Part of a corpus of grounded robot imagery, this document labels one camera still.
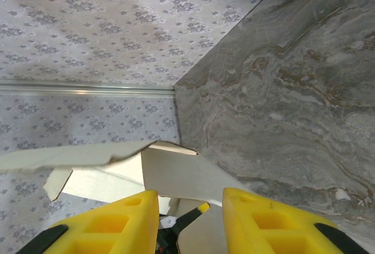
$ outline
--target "floral wallpaper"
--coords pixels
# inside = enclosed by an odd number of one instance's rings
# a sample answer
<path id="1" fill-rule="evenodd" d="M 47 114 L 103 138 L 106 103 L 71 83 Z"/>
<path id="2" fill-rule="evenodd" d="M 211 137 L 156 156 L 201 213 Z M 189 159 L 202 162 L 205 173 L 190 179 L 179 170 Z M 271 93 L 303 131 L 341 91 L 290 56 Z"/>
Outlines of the floral wallpaper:
<path id="1" fill-rule="evenodd" d="M 178 142 L 173 98 L 0 95 L 0 153 L 85 143 Z M 0 253 L 14 254 L 40 231 L 103 203 L 43 191 L 50 170 L 0 171 Z"/>
<path id="2" fill-rule="evenodd" d="M 173 85 L 260 0 L 0 0 L 0 78 Z"/>

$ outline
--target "cardboard piece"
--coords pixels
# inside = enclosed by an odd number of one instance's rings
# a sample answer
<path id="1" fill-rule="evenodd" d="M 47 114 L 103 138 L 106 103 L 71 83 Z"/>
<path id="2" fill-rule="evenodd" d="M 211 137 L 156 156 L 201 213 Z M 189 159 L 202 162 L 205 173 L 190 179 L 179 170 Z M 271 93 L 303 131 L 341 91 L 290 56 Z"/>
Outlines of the cardboard piece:
<path id="1" fill-rule="evenodd" d="M 160 213 L 174 216 L 209 202 L 210 209 L 180 233 L 181 254 L 227 254 L 221 213 L 223 189 L 248 190 L 195 151 L 168 142 L 65 146 L 0 156 L 0 170 L 42 167 L 55 167 L 44 186 L 51 200 L 68 193 L 113 202 L 156 190 Z"/>

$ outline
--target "gray marble wall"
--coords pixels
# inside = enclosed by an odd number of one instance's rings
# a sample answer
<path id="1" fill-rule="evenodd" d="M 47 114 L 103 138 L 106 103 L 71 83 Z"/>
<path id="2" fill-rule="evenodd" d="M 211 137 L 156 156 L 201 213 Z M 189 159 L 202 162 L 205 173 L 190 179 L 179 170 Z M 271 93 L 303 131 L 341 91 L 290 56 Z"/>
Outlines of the gray marble wall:
<path id="1" fill-rule="evenodd" d="M 375 252 L 375 0 L 264 0 L 176 85 L 182 143 Z"/>

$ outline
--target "ceiling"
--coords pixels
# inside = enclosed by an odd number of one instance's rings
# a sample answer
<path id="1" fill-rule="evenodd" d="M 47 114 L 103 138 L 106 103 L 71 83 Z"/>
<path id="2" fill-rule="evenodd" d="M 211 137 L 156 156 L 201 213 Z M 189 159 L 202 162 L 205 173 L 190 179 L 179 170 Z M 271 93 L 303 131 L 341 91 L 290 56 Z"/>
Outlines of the ceiling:
<path id="1" fill-rule="evenodd" d="M 0 78 L 173 85 L 260 0 L 0 0 Z"/>

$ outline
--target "torn cardboard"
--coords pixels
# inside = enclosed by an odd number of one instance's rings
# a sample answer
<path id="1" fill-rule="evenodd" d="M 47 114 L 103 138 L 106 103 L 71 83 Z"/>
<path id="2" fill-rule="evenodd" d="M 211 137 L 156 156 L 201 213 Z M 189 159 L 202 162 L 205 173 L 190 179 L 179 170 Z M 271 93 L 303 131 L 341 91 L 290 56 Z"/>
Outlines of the torn cardboard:
<path id="1" fill-rule="evenodd" d="M 195 151 L 168 142 L 122 142 L 23 150 L 0 157 L 1 170 L 54 167 L 44 189 L 113 202 L 156 190 L 161 214 L 180 216 L 209 202 L 211 208 L 184 229 L 181 254 L 227 254 L 221 202 L 225 187 L 248 190 Z"/>

